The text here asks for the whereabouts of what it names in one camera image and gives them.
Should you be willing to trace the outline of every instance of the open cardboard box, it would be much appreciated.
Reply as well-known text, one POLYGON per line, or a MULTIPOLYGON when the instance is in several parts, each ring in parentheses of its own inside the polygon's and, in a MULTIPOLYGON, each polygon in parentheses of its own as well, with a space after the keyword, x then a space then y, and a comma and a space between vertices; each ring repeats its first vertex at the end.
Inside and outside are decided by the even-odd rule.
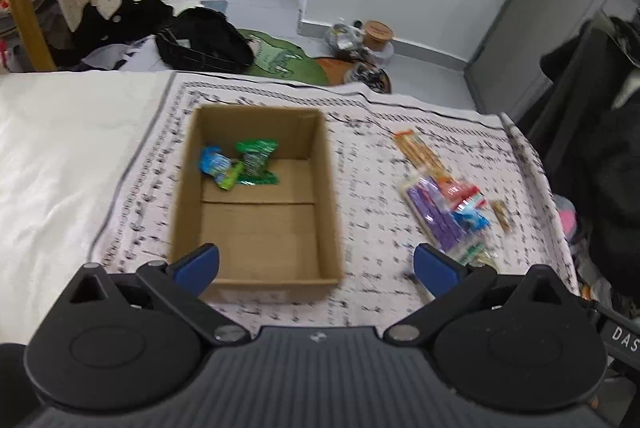
POLYGON ((324 116, 309 108, 207 105, 194 111, 174 205, 169 261, 204 242, 220 250, 213 301, 299 302, 342 278, 340 233, 324 116), (274 139, 277 185, 220 189, 200 171, 203 147, 238 157, 240 140, 274 139))

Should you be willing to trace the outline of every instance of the wooden table leg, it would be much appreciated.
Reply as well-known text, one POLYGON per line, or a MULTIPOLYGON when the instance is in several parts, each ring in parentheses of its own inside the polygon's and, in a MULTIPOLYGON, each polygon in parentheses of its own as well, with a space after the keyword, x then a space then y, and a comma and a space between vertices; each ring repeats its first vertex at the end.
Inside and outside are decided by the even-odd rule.
POLYGON ((56 65, 44 41, 31 0, 9 0, 9 4, 33 67, 39 72, 55 71, 56 65))

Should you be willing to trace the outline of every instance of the brown round lid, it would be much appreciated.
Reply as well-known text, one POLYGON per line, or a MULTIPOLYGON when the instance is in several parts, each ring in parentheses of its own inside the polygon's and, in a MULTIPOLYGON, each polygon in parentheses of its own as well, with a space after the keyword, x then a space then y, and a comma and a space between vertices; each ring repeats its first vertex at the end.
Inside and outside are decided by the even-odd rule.
POLYGON ((381 42, 391 42, 394 39, 394 32, 382 22, 369 20, 364 24, 364 31, 374 40, 381 42))

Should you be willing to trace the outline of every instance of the bed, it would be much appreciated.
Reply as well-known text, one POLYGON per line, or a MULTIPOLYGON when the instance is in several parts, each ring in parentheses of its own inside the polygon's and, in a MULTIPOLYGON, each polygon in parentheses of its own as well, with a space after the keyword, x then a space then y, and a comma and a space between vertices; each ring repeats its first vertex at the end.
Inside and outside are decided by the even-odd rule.
POLYGON ((406 273, 424 235, 396 191, 410 166, 391 139, 407 128, 454 175, 508 202, 514 231, 490 233, 501 272, 549 264, 577 292, 540 161, 506 116, 360 84, 171 71, 9 74, 0 78, 0 341, 28 341, 82 263, 127 272, 165 257, 185 128, 207 103, 310 105, 328 120, 346 277, 322 302, 212 304, 253 332, 263 324, 384 329, 422 305, 406 273))

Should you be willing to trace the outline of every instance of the black backpack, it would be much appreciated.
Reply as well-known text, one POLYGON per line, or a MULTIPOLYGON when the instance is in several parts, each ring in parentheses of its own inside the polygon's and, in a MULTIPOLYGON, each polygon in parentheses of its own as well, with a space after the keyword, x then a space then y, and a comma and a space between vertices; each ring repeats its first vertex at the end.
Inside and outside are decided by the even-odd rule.
POLYGON ((207 7, 182 11, 156 34, 162 61, 177 71, 242 72, 254 62, 246 39, 207 7))

